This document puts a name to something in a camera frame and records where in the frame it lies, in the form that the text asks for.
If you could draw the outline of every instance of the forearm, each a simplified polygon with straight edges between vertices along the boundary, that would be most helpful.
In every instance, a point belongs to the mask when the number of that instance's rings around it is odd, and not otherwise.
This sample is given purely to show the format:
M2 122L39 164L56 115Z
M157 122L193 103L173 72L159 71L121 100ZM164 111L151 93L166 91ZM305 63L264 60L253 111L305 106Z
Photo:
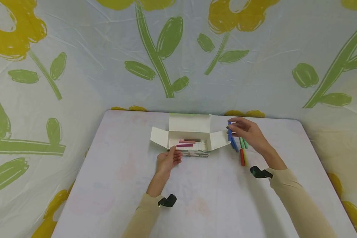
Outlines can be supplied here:
M151 197L156 197L161 194L165 184L169 179L169 173L155 173L149 186L147 188L146 194Z
M158 202L163 198L161 191L168 181L169 174L156 173L146 193L143 195L135 214L128 223L122 238L147 238L160 214Z
M283 162L282 158L278 155L276 150L271 146L267 146L266 148L259 151L259 153L263 156L266 161L268 167L274 170L286 170L287 166Z
M298 183L291 170L267 169L273 174L271 187L286 208L300 238L337 237L311 197Z

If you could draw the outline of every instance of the black wrist strap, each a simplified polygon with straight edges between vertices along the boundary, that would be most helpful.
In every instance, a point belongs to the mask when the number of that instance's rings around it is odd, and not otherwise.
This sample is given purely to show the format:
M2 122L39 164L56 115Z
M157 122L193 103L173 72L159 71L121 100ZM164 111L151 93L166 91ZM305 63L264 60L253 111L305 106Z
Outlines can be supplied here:
M175 204L176 200L177 200L176 196L171 194L169 195L168 198L162 198L157 204L159 206L171 208Z
M262 179L262 178L273 178L273 174L268 172L267 170L260 170L257 166L252 166L250 168L250 172L254 177L257 179Z

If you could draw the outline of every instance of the chalk box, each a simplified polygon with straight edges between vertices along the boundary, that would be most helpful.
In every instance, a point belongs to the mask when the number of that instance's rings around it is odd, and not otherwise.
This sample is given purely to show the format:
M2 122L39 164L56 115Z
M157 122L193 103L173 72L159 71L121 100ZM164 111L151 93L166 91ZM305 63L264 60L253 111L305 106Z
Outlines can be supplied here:
M171 148L185 138L200 139L193 147L178 147L183 156L208 157L210 152L230 144L227 130L210 133L211 115L169 114L169 131L152 127L151 141Z

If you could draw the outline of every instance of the box lid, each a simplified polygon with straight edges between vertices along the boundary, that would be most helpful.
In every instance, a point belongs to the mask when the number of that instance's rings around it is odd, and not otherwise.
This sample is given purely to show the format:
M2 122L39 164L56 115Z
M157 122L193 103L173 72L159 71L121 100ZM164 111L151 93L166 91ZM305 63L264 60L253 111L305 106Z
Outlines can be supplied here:
M169 131L210 132L211 115L169 114Z
M227 144L230 144L228 134L228 130L217 131L214 133L210 133L210 141L212 145L212 150L221 148Z
M151 141L168 149L168 131L152 127Z

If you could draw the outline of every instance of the red chalk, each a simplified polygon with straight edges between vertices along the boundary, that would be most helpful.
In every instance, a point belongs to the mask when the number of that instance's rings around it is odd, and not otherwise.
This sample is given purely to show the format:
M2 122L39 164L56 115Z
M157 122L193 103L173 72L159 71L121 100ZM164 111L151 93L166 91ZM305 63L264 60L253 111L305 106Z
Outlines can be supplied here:
M245 166L245 158L243 156L243 149L240 149L239 150L239 153L241 154L241 165L242 166Z
M186 141L186 140L179 140L179 143L191 143L191 144L195 144L195 141Z
M181 145L176 145L176 147L193 147L193 144L181 144Z

